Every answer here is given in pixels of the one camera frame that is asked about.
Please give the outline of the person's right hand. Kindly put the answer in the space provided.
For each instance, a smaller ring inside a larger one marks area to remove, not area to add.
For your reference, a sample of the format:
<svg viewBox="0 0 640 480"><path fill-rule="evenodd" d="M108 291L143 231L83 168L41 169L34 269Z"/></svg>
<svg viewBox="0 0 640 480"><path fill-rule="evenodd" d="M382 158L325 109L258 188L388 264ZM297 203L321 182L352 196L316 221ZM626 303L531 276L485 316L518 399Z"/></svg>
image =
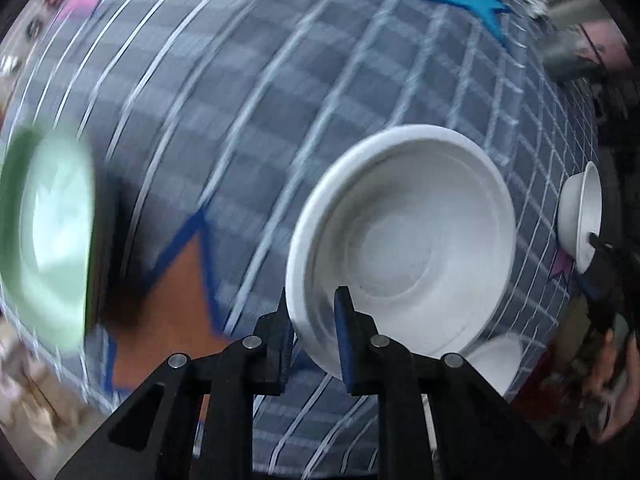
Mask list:
<svg viewBox="0 0 640 480"><path fill-rule="evenodd" d="M610 328L603 339L603 346L586 379L582 391L602 402L608 413L606 423L599 430L591 430L591 437L598 443L611 440L634 418L639 405L639 350L636 336L627 338L624 351L624 368L616 370L620 350L615 344L615 332Z"/></svg>

